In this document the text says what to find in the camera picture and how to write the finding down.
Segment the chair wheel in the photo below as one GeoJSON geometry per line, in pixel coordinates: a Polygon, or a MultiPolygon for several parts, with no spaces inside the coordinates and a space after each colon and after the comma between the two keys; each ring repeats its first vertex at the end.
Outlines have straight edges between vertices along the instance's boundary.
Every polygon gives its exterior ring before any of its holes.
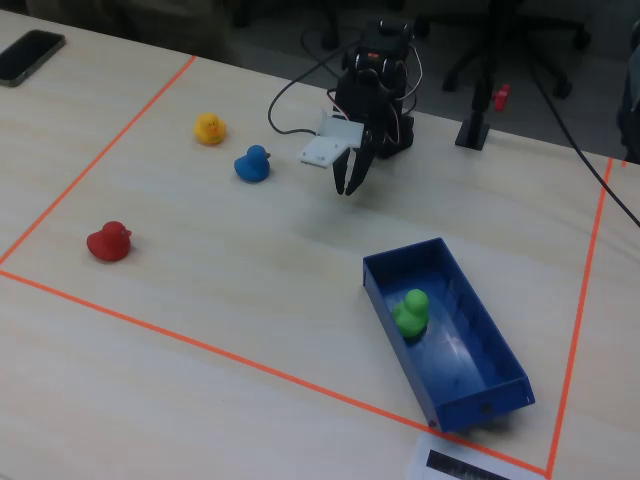
{"type": "Polygon", "coordinates": [[[584,29],[580,29],[573,37],[573,48],[583,51],[591,43],[591,34],[584,29]]]}
{"type": "Polygon", "coordinates": [[[431,22],[426,18],[418,15],[416,21],[413,22],[413,34],[416,38],[427,38],[431,32],[431,22]]]}
{"type": "Polygon", "coordinates": [[[322,33],[320,45],[322,45],[322,48],[325,50],[335,50],[340,46],[340,35],[338,35],[338,32],[327,29],[322,33]]]}
{"type": "Polygon", "coordinates": [[[458,88],[458,76],[457,75],[449,75],[442,82],[442,90],[445,92],[455,92],[458,88]]]}
{"type": "Polygon", "coordinates": [[[553,89],[553,96],[564,100],[571,93],[571,88],[573,88],[573,85],[571,85],[571,82],[568,80],[558,82],[556,88],[553,89]]]}

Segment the green rubber duck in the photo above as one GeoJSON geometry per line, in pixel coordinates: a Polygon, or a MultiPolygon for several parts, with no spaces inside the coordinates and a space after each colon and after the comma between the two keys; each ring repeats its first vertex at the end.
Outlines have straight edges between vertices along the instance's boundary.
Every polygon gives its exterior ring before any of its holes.
{"type": "Polygon", "coordinates": [[[410,290],[391,313],[404,338],[418,337],[429,323],[429,297],[422,290],[410,290]]]}

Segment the white table surface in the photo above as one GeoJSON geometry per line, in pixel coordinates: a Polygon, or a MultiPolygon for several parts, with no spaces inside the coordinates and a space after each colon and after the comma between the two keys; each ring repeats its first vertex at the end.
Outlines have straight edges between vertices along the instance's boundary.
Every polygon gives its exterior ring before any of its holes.
{"type": "MultiPolygon", "coordinates": [[[[69,44],[0,91],[14,112],[0,113],[3,250],[189,60],[5,13],[0,44],[30,28],[69,44]]],[[[413,147],[340,197],[330,171],[295,159],[309,137],[266,122],[284,83],[197,59],[0,265],[0,473],[403,478],[419,429],[122,319],[424,423],[361,269],[365,255],[437,236],[536,395],[464,438],[547,468],[599,185],[568,149],[495,131],[482,152],[459,149],[457,122],[416,114],[413,147]],[[218,147],[193,139],[203,111],[227,122],[218,147]],[[253,144],[273,168],[254,186],[233,172],[253,144]],[[108,220],[133,231],[114,265],[85,247],[108,220]]],[[[275,119],[315,128],[320,107],[324,92],[299,85],[275,119]]],[[[604,174],[607,159],[589,157],[604,174]]],[[[613,164],[612,185],[640,211],[640,168],[613,164]]],[[[554,478],[636,471],[640,241],[610,199],[599,238],[554,478]]]]}

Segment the yellow rubber duck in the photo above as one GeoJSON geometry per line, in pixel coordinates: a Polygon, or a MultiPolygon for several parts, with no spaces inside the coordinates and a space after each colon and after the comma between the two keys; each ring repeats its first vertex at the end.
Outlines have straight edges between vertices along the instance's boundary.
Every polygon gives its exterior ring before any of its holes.
{"type": "Polygon", "coordinates": [[[217,115],[213,113],[203,113],[198,116],[193,133],[200,143],[205,145],[217,145],[227,135],[227,126],[217,115]]]}

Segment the red rubber duck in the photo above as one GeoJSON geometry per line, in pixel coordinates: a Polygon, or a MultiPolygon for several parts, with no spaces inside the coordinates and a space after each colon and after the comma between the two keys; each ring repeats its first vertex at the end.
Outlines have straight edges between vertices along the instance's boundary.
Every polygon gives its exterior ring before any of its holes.
{"type": "Polygon", "coordinates": [[[131,232],[120,222],[107,222],[102,230],[87,238],[89,251],[104,262],[117,262],[131,250],[131,232]]]}

